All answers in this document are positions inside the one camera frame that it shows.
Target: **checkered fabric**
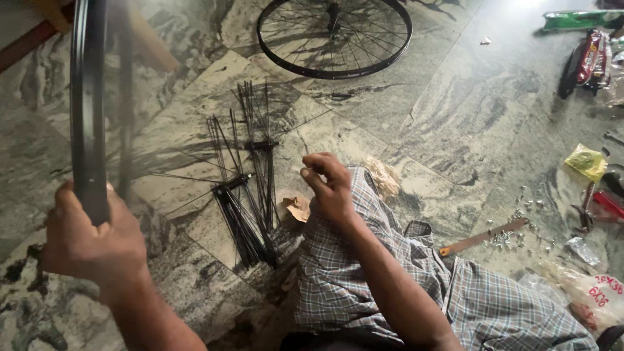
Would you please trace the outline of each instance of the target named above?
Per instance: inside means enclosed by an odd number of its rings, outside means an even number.
[[[449,271],[432,248],[431,226],[413,221],[403,236],[392,210],[379,200],[368,170],[347,168],[356,212],[440,306],[466,350],[598,349],[591,335],[548,298],[460,258]],[[303,235],[298,325],[314,332],[364,327],[398,340],[348,243],[316,210],[315,201]]]

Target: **marble floor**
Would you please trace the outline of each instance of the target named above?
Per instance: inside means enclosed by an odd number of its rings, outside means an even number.
[[[608,162],[623,164],[622,147],[603,133],[617,131],[624,112],[606,107],[602,92],[557,97],[563,65],[583,33],[539,28],[542,13],[591,9],[593,1],[401,0],[413,23],[407,51],[387,69],[342,81],[298,76],[267,59],[255,21],[268,0],[139,3],[180,67],[163,73],[135,65],[129,207],[141,221],[160,293],[210,349],[274,350],[293,327],[302,225],[280,206],[280,266],[246,269],[218,204],[202,196],[206,183],[153,175],[217,179],[217,169],[201,161],[215,157],[205,118],[237,111],[230,89],[243,81],[268,87],[271,125],[282,142],[274,151],[277,199],[312,196],[298,175],[309,152],[331,151],[351,164],[373,156],[401,177],[398,196],[388,200],[401,224],[430,222],[441,247],[486,230],[488,220],[507,222],[524,185],[525,199],[545,202],[527,215],[555,242],[550,253],[527,231],[518,251],[480,245],[461,257],[515,279],[545,260],[624,279],[619,228],[598,224],[587,236],[596,267],[563,250],[578,225],[570,205],[582,201],[588,183],[563,160],[582,143],[608,148]],[[492,43],[481,46],[486,36]],[[0,74],[2,350],[124,349],[97,287],[37,271],[45,242],[37,227],[71,176],[70,45],[70,36],[57,35]],[[114,106],[119,58],[114,46],[109,54],[107,106]],[[119,121],[106,112],[115,179]],[[248,154],[241,156],[248,167]]]

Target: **black rim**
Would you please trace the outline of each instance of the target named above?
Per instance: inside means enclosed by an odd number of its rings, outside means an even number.
[[[94,225],[109,219],[102,104],[106,10],[106,0],[76,1],[71,54],[74,192]]]
[[[280,67],[345,79],[396,61],[409,45],[412,22],[396,0],[274,0],[256,32],[262,51]]]

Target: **person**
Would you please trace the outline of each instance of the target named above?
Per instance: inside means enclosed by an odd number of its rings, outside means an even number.
[[[561,306],[506,277],[432,248],[431,227],[405,234],[363,167],[304,156],[314,190],[300,258],[298,325],[281,350],[597,350]],[[93,280],[129,349],[205,350],[159,297],[137,219],[109,186],[110,221],[94,227],[72,191],[56,192],[44,270]]]

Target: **spanner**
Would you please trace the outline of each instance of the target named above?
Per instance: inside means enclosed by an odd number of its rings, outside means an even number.
[[[613,135],[613,133],[611,133],[611,131],[606,131],[605,132],[605,138],[612,139],[612,140],[616,141],[618,144],[624,146],[624,140],[621,140],[617,136]]]

